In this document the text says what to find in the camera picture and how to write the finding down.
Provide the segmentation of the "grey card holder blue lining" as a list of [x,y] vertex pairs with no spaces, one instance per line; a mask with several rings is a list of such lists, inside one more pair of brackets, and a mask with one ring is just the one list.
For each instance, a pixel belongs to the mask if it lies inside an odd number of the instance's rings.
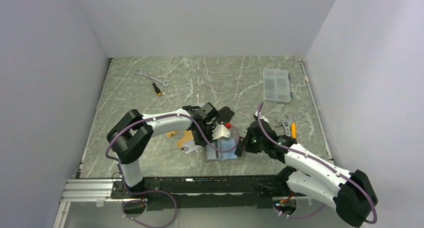
[[236,149],[232,149],[236,144],[234,138],[225,140],[220,139],[212,143],[213,147],[207,145],[205,147],[207,161],[223,161],[236,160],[238,157],[235,154]]

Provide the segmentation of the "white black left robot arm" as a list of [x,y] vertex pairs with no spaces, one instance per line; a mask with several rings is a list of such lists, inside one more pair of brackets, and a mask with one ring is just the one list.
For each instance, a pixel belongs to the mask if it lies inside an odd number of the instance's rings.
[[210,102],[160,114],[142,114],[137,109],[128,111],[107,134],[109,145],[105,153],[107,158],[117,162],[125,181],[124,192],[132,198],[143,193],[145,179],[139,158],[153,137],[189,130],[195,144],[205,146],[212,141],[218,116],[218,110]]

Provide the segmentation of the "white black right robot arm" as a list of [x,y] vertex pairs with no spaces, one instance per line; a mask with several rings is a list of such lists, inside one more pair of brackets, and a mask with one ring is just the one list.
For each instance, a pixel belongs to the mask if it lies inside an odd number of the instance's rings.
[[352,227],[376,222],[378,198],[363,171],[351,172],[325,161],[291,136],[277,135],[264,119],[251,123],[238,141],[236,155],[244,152],[264,152],[285,165],[274,177],[279,194],[301,193],[318,200]]

